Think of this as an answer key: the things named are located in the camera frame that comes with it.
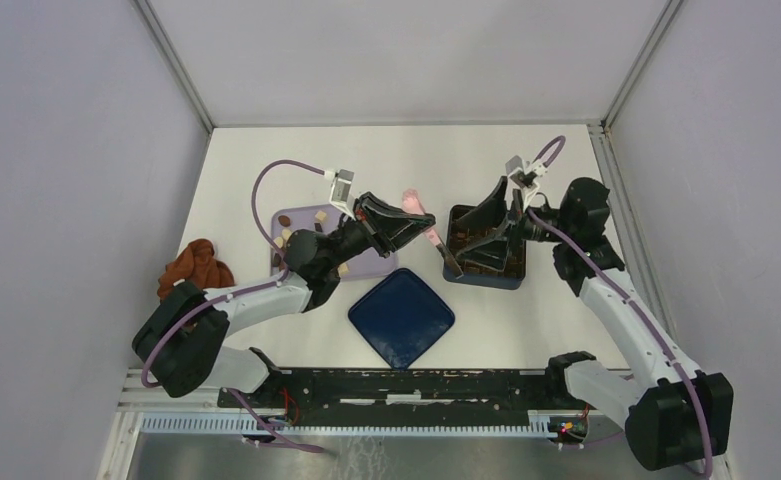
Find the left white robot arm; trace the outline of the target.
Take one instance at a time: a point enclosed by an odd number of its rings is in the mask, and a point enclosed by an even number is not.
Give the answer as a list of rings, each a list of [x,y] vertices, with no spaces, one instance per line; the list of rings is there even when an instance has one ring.
[[[367,250],[394,253],[434,227],[431,213],[407,213],[367,192],[352,216],[327,233],[300,229],[286,242],[284,272],[228,288],[203,290],[191,281],[175,286],[132,340],[144,363],[142,382],[172,398],[201,386],[241,391],[256,407],[280,394],[273,365],[261,352],[225,346],[227,337],[276,317],[324,305],[340,283],[339,267]]]

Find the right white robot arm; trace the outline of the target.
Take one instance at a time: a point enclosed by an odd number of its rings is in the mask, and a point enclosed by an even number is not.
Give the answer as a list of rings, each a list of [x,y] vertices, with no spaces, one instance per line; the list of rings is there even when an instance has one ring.
[[[631,374],[584,351],[561,354],[546,369],[546,400],[557,408],[580,400],[604,414],[647,470],[701,462],[710,477],[728,446],[733,388],[689,358],[639,297],[605,233],[608,196],[600,181],[582,177],[558,206],[535,205],[501,178],[479,205],[451,210],[451,251],[462,265],[505,272],[527,243],[551,244],[559,278],[596,315]]]

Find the pink tongs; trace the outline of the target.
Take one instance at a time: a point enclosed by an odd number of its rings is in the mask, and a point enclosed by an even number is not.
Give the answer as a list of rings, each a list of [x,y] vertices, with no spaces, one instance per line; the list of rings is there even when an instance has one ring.
[[[403,193],[402,209],[409,214],[426,214],[426,209],[423,207],[418,191],[415,189],[408,189]],[[424,231],[423,236],[426,237],[440,253],[444,261],[444,266],[449,269],[453,277],[461,278],[463,276],[461,266],[449,250],[448,246],[444,243],[437,230],[434,227],[430,227]]]

